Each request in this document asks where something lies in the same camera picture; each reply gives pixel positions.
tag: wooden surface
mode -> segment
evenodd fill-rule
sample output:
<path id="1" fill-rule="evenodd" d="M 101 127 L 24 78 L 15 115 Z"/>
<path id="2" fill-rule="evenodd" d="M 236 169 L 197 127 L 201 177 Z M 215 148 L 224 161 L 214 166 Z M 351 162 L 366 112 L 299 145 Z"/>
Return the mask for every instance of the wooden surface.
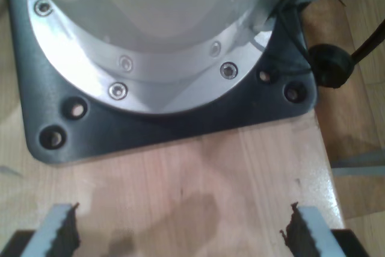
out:
<path id="1" fill-rule="evenodd" d="M 314 112 L 71 166 L 32 159 L 6 9 L 0 33 L 0 248 L 63 202 L 80 203 L 85 257 L 291 256 L 279 230 L 297 201 L 343 226 Z"/>
<path id="2" fill-rule="evenodd" d="M 306 11 L 307 38 L 357 49 L 385 18 L 385 0 L 319 0 Z M 318 26 L 319 21 L 327 23 Z M 320 90 L 316 112 L 331 162 L 385 146 L 385 44 L 363 60 L 338 90 Z M 385 256 L 385 176 L 334 179 L 347 227 L 370 256 Z"/>

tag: floor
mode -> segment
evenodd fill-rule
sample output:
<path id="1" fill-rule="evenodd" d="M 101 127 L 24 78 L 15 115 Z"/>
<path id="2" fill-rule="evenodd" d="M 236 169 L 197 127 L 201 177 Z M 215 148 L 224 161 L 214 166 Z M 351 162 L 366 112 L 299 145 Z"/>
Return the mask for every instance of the floor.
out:
<path id="1" fill-rule="evenodd" d="M 385 0 L 319 0 L 304 12 L 309 46 L 352 53 L 385 19 Z M 316 108 L 331 162 L 385 147 L 385 44 L 338 90 L 320 89 Z M 372 257 L 385 256 L 385 176 L 335 177 L 346 225 Z"/>

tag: black mounting plate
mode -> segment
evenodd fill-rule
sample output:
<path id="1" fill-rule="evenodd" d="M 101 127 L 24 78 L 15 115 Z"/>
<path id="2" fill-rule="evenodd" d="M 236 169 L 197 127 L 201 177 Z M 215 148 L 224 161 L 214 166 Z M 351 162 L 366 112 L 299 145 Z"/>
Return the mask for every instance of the black mounting plate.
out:
<path id="1" fill-rule="evenodd" d="M 32 31 L 26 0 L 9 0 L 13 45 L 23 111 L 25 138 L 34 158 L 49 164 L 66 163 L 119 150 L 188 138 L 257 123 L 295 117 L 310 111 L 317 101 L 311 73 L 278 75 L 277 70 L 299 71 L 309 65 L 277 23 L 273 36 L 254 70 L 220 99 L 185 113 L 144 116 L 114 110 L 69 84 L 48 62 Z M 298 11 L 284 17 L 302 40 Z M 271 83 L 259 72 L 271 72 Z M 298 89 L 298 102 L 287 98 Z M 87 112 L 68 118 L 68 103 L 80 101 Z M 47 149 L 51 132 L 61 134 L 62 146 Z"/>

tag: cable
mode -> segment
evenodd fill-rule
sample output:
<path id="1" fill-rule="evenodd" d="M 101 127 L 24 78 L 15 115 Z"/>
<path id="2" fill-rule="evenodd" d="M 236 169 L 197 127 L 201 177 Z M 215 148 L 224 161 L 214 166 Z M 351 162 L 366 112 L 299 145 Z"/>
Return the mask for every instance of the cable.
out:
<path id="1" fill-rule="evenodd" d="M 385 20 L 375 32 L 356 50 L 352 55 L 353 61 L 357 64 L 367 57 L 377 46 L 385 41 Z"/>

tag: wooden table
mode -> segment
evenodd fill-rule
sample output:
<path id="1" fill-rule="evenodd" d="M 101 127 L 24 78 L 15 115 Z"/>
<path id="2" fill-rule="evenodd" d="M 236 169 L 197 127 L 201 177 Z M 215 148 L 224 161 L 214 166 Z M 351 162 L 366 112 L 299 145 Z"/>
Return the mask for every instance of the wooden table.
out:
<path id="1" fill-rule="evenodd" d="M 84 257 L 291 256 L 279 230 L 296 201 L 343 227 L 314 112 L 69 166 L 34 160 L 1 7 L 0 248 L 54 203 L 80 203 Z"/>

